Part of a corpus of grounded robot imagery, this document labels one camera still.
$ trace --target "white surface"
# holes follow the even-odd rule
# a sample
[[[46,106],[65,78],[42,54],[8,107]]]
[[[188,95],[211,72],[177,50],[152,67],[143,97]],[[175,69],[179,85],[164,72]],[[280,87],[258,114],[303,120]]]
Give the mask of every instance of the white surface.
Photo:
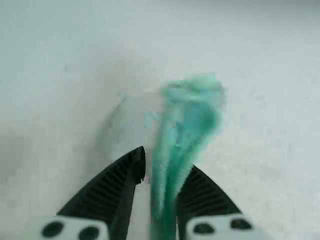
[[[310,1],[2,0],[0,239],[55,214],[106,165],[91,146],[118,93],[199,72],[227,88],[202,169],[275,239],[320,239],[319,11]]]

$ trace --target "green cloth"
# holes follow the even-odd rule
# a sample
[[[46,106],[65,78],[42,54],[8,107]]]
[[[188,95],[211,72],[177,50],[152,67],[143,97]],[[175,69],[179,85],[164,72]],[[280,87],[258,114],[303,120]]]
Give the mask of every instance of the green cloth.
[[[197,153],[221,121],[224,89],[214,75],[172,82],[152,152],[151,240],[176,239],[176,198]]]

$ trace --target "teal fabric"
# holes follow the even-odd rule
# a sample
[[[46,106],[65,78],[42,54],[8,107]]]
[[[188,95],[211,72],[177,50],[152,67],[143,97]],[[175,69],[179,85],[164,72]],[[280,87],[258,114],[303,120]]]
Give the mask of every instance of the teal fabric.
[[[197,153],[221,122],[224,89],[214,75],[170,83],[152,152],[152,240],[176,239],[176,198]]]

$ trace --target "black hole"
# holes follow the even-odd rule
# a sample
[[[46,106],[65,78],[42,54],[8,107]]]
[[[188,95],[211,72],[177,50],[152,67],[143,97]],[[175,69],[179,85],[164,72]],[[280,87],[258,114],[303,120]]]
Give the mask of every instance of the black hole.
[[[231,228],[232,229],[240,229],[240,230],[248,230],[248,229],[252,229],[252,226],[246,220],[244,220],[242,218],[237,218],[237,219],[233,219],[231,221]]]
[[[196,234],[212,234],[215,232],[215,230],[207,223],[199,223],[195,225],[193,232]]]
[[[95,240],[99,236],[99,229],[95,226],[88,226],[79,233],[79,240]]]
[[[57,236],[59,233],[61,233],[63,228],[64,228],[64,225],[62,222],[54,221],[54,222],[47,224],[43,228],[41,234],[45,238],[53,238],[53,237]]]

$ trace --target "crumpled fabric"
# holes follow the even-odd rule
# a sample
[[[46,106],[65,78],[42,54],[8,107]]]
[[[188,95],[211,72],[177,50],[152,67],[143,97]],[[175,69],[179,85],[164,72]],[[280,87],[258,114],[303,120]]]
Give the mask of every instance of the crumpled fabric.
[[[151,240],[176,239],[176,199],[197,153],[218,129],[225,91],[213,74],[171,82],[152,151]]]

